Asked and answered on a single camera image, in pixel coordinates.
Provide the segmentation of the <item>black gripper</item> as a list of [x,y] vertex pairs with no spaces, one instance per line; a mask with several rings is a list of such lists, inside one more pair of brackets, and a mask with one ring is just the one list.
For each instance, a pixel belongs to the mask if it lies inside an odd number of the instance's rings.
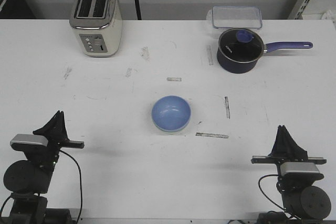
[[274,164],[277,169],[278,181],[292,182],[315,182],[306,175],[289,175],[282,177],[280,174],[280,165],[285,162],[310,162],[318,165],[324,165],[327,160],[323,157],[308,156],[308,152],[300,147],[289,134],[284,125],[278,126],[276,139],[271,150],[271,154],[267,156],[254,155],[251,158],[252,164]]
[[61,148],[82,149],[85,146],[83,141],[71,141],[68,138],[63,111],[57,111],[43,127],[41,133],[48,140],[47,147],[44,150],[24,152],[24,154],[28,161],[51,172],[58,162]]

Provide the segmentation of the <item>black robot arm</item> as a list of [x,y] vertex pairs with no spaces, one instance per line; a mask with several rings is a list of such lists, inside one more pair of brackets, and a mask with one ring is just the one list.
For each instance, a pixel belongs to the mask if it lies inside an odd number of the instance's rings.
[[48,192],[62,148],[84,148],[83,141],[68,138],[64,113],[57,111],[32,134],[17,134],[10,146],[23,152],[25,160],[12,163],[4,173],[3,183],[13,200],[7,217],[1,223],[78,223],[67,208],[48,208],[44,194]]
[[317,166],[326,164],[325,158],[310,157],[280,125],[270,154],[253,156],[251,162],[276,166],[274,177],[282,199],[280,211],[260,213],[257,223],[324,223],[332,209],[331,200],[314,182],[324,178]]

